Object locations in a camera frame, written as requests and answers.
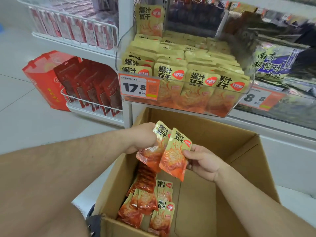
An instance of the cardboard box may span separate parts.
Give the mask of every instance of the cardboard box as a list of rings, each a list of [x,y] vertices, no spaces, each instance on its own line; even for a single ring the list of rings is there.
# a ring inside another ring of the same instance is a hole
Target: cardboard box
[[[135,125],[156,123],[158,120],[171,129],[176,127],[193,143],[213,151],[252,184],[279,202],[258,134],[192,115],[150,108],[140,114]],[[115,220],[135,178],[137,163],[135,154],[121,155],[101,190],[93,215],[104,214],[101,221],[102,237],[154,236],[145,232],[150,215],[144,217],[141,225],[145,231]],[[163,171],[158,174],[158,179],[173,182],[172,201],[176,206],[170,237],[248,236],[214,183],[190,170],[186,170],[184,182]]]

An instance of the red gift bag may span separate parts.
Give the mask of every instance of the red gift bag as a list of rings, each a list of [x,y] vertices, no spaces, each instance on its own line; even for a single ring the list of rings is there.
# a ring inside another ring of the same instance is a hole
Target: red gift bag
[[[63,86],[57,79],[53,68],[72,57],[73,55],[67,53],[51,51],[30,61],[27,66],[22,69],[51,108],[69,111],[66,106],[66,100],[60,93]]]

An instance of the orange price tag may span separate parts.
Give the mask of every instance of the orange price tag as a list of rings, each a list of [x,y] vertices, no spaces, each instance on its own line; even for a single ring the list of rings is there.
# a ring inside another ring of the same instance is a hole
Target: orange price tag
[[[286,96],[285,93],[253,86],[239,103],[263,111],[269,111],[271,107],[275,106],[284,96]]]
[[[118,79],[122,95],[157,100],[158,79],[122,73],[118,74]]]

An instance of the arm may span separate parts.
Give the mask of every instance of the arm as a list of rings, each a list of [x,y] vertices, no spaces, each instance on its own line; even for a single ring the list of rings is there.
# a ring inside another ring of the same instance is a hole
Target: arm
[[[251,237],[316,236],[316,229],[256,188],[208,149],[184,151],[188,168],[214,181]]]
[[[152,146],[154,123],[0,156],[0,229],[28,236],[60,212],[123,152]]]

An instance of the person's right hand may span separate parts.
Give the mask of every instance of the person's right hand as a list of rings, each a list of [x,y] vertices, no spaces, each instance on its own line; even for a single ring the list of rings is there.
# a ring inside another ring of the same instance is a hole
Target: person's right hand
[[[219,170],[228,165],[207,148],[196,144],[192,144],[191,151],[184,150],[183,154],[189,159],[187,168],[209,181],[215,182]]]

